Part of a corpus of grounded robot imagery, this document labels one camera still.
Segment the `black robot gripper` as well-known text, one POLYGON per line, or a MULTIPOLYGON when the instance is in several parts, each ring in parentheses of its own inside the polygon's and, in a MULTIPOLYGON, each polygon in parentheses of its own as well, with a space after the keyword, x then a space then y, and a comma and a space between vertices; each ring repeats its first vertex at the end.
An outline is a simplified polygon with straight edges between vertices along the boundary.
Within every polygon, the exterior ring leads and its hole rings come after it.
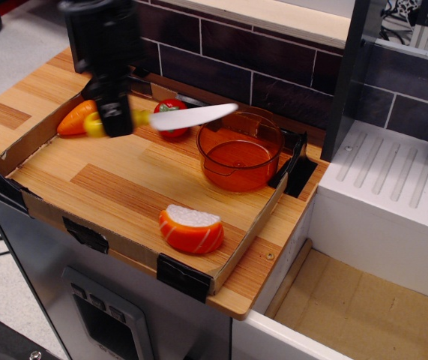
POLYGON ((74 69, 91 74, 91 96, 109 137, 134 130, 127 94, 129 67, 142 58, 136 1, 60 1, 74 69))

